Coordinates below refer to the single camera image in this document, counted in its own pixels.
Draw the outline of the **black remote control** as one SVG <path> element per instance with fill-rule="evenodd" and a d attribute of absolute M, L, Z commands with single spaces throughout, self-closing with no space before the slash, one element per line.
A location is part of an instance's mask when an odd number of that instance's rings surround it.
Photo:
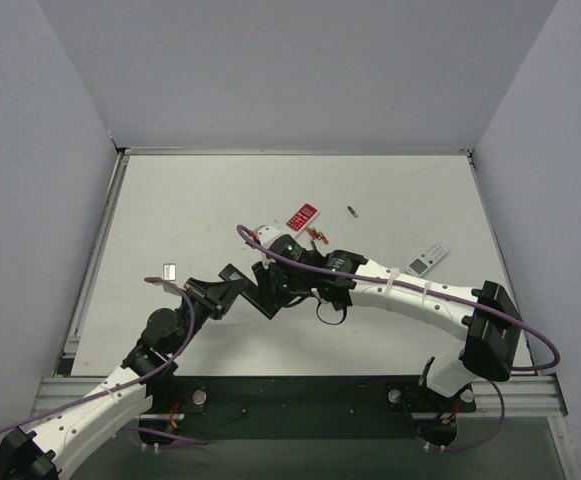
<path fill-rule="evenodd" d="M 227 264 L 220 271 L 219 277 L 224 281 L 241 281 L 244 284 L 244 288 L 241 290 L 240 295 L 267 319 L 272 320 L 280 310 L 280 307 L 273 302 L 266 288 L 250 280 L 233 264 Z"/>

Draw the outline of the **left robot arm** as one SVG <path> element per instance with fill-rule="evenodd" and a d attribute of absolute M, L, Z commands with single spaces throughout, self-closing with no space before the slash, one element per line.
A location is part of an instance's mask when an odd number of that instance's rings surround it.
<path fill-rule="evenodd" d="M 169 408 L 175 360 L 204 323 L 221 319 L 247 286 L 244 279 L 191 278 L 182 287 L 159 277 L 144 281 L 179 296 L 180 306 L 154 311 L 126 358 L 88 395 L 24 421 L 34 425 L 28 431 L 21 424 L 3 431 L 0 479 L 67 479 L 134 417 Z"/>

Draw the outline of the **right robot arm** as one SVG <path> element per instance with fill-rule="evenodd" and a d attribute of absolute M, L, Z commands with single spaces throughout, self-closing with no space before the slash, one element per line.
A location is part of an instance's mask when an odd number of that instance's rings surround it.
<path fill-rule="evenodd" d="M 249 235 L 262 255 L 253 267 L 272 309 L 313 298 L 341 315 L 374 308 L 420 321 L 455 340 L 445 354 L 426 361 L 420 381 L 445 398 L 477 378 L 507 381 L 519 344 L 520 317 L 507 291 L 487 281 L 480 288 L 426 282 L 345 250 L 321 254 L 289 234 Z"/>

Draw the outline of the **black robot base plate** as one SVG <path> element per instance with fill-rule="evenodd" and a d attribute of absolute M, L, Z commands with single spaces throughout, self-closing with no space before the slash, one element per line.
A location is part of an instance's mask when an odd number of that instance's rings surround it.
<path fill-rule="evenodd" d="M 445 398 L 418 376 L 176 376 L 140 416 L 142 438 L 157 432 L 220 440 L 410 439 L 417 420 L 447 426 L 473 413 L 472 390 Z"/>

